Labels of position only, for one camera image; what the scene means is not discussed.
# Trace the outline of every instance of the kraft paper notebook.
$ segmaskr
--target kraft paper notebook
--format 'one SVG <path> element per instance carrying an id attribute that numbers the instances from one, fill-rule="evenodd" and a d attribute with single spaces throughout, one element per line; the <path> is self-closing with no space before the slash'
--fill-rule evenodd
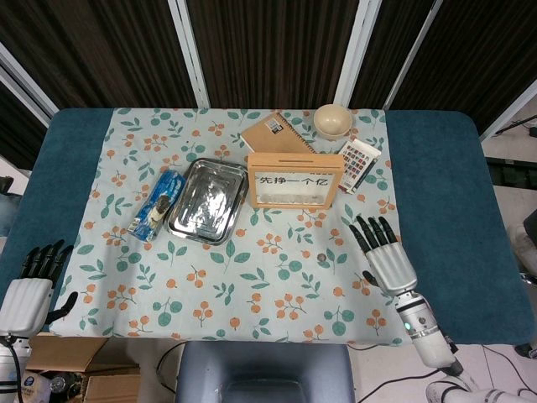
<path id="1" fill-rule="evenodd" d="M 279 114 L 272 113 L 241 134 L 254 153 L 315 154 L 306 141 Z"/>

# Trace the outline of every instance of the robotic hand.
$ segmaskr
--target robotic hand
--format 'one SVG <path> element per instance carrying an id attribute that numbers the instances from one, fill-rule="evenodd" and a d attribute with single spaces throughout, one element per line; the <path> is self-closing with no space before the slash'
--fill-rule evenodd
<path id="1" fill-rule="evenodd" d="M 381 228 L 370 217 L 368 221 L 373 230 L 360 216 L 356 219 L 365 238 L 354 225 L 349 228 L 371 268 L 371 271 L 363 271 L 363 276 L 371 285 L 394 298 L 395 309 L 423 363 L 447 375 L 427 387 L 427 400 L 430 403 L 530 401 L 500 390 L 479 390 L 476 382 L 456 359 L 456 346 L 446 341 L 427 300 L 414 291 L 418 278 L 403 245 L 398 242 L 386 219 L 378 219 Z"/>
<path id="2" fill-rule="evenodd" d="M 61 252 L 63 240 L 30 251 L 18 279 L 13 280 L 0 308 L 0 403 L 23 401 L 21 376 L 32 349 L 29 339 L 44 324 L 67 315 L 76 303 L 77 292 L 57 311 L 49 312 L 50 299 L 72 245 Z"/>

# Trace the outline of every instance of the orange berry pattern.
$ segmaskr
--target orange berry pattern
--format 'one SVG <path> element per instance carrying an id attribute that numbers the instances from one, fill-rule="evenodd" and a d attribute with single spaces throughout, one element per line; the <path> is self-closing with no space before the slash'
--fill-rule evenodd
<path id="1" fill-rule="evenodd" d="M 314 111 L 279 112 L 318 153 L 334 153 L 345 141 L 321 139 Z M 246 198 L 230 237 L 209 245 L 165 228 L 144 242 L 127 228 L 161 172 L 184 174 L 198 158 L 245 165 L 249 149 L 241 133 L 270 111 L 115 109 L 58 305 L 73 291 L 79 298 L 52 330 L 176 340 L 408 342 L 395 326 L 393 299 L 363 278 L 368 263 L 348 229 L 357 214 L 382 215 L 399 236 L 384 114 L 354 112 L 347 139 L 382 147 L 355 194 L 337 191 L 328 210 L 252 208 Z"/>

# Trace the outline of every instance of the cardboard box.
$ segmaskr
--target cardboard box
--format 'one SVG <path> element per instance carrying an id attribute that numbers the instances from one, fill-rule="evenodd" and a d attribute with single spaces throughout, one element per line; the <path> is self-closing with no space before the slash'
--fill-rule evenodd
<path id="1" fill-rule="evenodd" d="M 136 364 L 95 360 L 107 338 L 59 338 L 48 333 L 30 340 L 32 355 L 26 369 L 76 372 L 82 375 L 81 393 L 72 403 L 136 403 L 140 370 Z"/>

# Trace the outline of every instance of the stainless steel tray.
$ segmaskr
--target stainless steel tray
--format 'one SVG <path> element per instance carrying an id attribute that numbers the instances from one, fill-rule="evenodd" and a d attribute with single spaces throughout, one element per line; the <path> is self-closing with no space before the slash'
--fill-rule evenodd
<path id="1" fill-rule="evenodd" d="M 166 227 L 178 237 L 220 245 L 233 230 L 248 172 L 239 164 L 200 158 L 185 173 L 186 184 Z"/>

